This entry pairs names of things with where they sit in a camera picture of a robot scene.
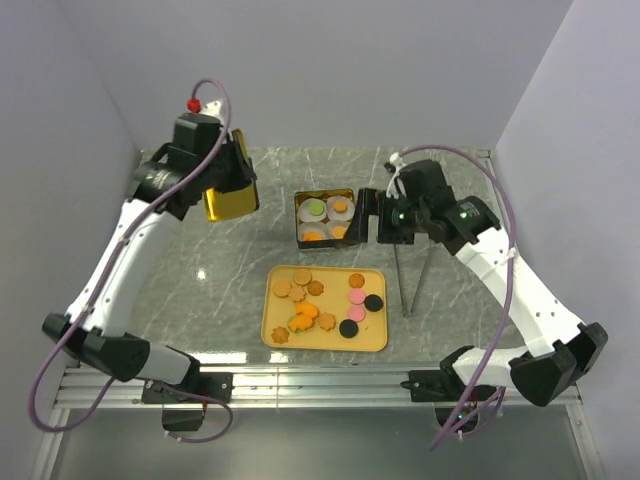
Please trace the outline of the gold tin lid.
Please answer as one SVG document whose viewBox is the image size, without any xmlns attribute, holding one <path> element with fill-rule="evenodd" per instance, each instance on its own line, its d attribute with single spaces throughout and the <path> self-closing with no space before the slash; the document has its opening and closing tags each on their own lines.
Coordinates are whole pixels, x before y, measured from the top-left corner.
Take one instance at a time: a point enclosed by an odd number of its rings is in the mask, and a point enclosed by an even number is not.
<svg viewBox="0 0 640 480">
<path fill-rule="evenodd" d="M 227 179 L 219 188 L 211 188 L 203 194 L 206 218 L 211 223 L 239 218 L 259 209 L 257 184 L 245 189 L 229 192 Z"/>
</svg>

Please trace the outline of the dark green cookie tin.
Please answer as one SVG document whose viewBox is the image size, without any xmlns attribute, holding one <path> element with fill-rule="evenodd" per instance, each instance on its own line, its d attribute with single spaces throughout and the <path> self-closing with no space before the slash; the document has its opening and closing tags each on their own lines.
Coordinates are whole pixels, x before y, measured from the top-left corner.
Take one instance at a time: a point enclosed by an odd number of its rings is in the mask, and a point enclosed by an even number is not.
<svg viewBox="0 0 640 480">
<path fill-rule="evenodd" d="M 352 189 L 298 191 L 294 194 L 295 235 L 300 250 L 354 245 L 347 232 L 355 217 Z"/>
</svg>

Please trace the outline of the green round cookie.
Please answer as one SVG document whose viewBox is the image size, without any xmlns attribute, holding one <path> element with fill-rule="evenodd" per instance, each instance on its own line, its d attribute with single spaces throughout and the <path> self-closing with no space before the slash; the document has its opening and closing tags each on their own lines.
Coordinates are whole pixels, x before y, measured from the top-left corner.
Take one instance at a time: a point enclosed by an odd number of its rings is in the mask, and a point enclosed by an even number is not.
<svg viewBox="0 0 640 480">
<path fill-rule="evenodd" d="M 321 215 L 325 211 L 325 204 L 321 200 L 311 199 L 308 204 L 308 211 L 312 215 Z"/>
</svg>

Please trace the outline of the orange fish cookie top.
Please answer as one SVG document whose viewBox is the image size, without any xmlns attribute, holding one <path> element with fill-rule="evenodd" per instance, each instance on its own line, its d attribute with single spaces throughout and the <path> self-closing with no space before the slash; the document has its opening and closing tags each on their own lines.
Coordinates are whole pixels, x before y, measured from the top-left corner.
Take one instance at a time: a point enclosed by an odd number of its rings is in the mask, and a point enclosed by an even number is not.
<svg viewBox="0 0 640 480">
<path fill-rule="evenodd" d="M 314 231 L 305 232 L 302 235 L 302 241 L 303 242 L 322 241 L 323 239 L 324 239 L 324 237 L 323 237 L 323 235 L 321 233 L 314 232 Z"/>
</svg>

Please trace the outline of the metal serving tongs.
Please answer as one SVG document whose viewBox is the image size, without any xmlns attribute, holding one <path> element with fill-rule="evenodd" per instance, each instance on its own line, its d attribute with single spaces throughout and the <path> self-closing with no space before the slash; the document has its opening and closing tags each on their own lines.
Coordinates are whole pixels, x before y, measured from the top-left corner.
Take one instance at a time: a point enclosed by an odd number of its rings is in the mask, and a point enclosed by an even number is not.
<svg viewBox="0 0 640 480">
<path fill-rule="evenodd" d="M 394 245 L 392 252 L 401 313 L 408 319 L 417 309 L 429 268 L 430 254 L 427 251 L 411 254 L 408 246 L 399 245 Z"/>
</svg>

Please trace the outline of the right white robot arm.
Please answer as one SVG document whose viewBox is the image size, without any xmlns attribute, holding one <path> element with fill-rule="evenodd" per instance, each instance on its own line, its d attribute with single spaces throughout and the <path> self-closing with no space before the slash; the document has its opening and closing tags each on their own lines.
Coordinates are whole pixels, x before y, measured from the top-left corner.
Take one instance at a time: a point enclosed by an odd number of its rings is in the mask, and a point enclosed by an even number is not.
<svg viewBox="0 0 640 480">
<path fill-rule="evenodd" d="M 442 245 L 502 305 L 524 341 L 520 348 L 464 346 L 449 354 L 423 384 L 430 400 L 462 399 L 475 386 L 513 388 L 544 407 L 592 369 L 608 341 L 604 328 L 585 323 L 556 298 L 483 200 L 456 199 L 439 163 L 398 168 L 386 190 L 359 189 L 348 241 L 367 242 L 372 216 L 380 244 L 411 245 L 425 234 Z"/>
</svg>

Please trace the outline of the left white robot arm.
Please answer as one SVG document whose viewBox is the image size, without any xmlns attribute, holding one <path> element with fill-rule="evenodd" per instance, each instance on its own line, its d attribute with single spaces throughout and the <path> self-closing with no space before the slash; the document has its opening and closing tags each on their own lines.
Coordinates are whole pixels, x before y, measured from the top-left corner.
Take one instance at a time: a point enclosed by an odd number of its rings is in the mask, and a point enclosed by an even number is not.
<svg viewBox="0 0 640 480">
<path fill-rule="evenodd" d="M 256 174 L 240 130 L 229 131 L 220 114 L 185 113 L 173 138 L 134 174 L 116 229 L 96 269 L 63 314 L 50 314 L 44 333 L 61 341 L 79 361 L 126 382 L 165 383 L 177 401 L 201 389 L 198 361 L 153 345 L 129 332 L 131 312 L 150 268 L 187 212 L 202 204 L 210 222 L 255 212 Z"/>
</svg>

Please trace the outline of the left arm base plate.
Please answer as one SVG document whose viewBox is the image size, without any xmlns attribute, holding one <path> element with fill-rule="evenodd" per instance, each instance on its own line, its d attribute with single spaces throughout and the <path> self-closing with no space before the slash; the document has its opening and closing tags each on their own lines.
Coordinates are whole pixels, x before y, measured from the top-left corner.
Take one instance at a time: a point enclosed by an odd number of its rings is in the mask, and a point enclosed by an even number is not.
<svg viewBox="0 0 640 480">
<path fill-rule="evenodd" d="M 147 380 L 141 403 L 162 407 L 162 427 L 169 433 L 195 433 L 204 425 L 209 407 L 228 406 L 232 389 L 231 372 L 199 373 L 188 385 Z"/>
</svg>

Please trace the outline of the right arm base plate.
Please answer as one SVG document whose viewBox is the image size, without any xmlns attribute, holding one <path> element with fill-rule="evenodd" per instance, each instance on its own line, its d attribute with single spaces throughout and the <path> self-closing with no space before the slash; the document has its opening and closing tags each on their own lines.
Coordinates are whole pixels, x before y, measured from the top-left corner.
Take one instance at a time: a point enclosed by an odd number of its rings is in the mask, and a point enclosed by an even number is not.
<svg viewBox="0 0 640 480">
<path fill-rule="evenodd" d="M 443 370 L 411 370 L 401 387 L 409 391 L 413 403 L 453 403 L 457 404 L 466 386 L 455 376 Z M 476 386 L 461 412 L 456 416 L 454 425 L 464 420 L 480 404 L 489 399 L 497 389 L 493 386 Z"/>
</svg>

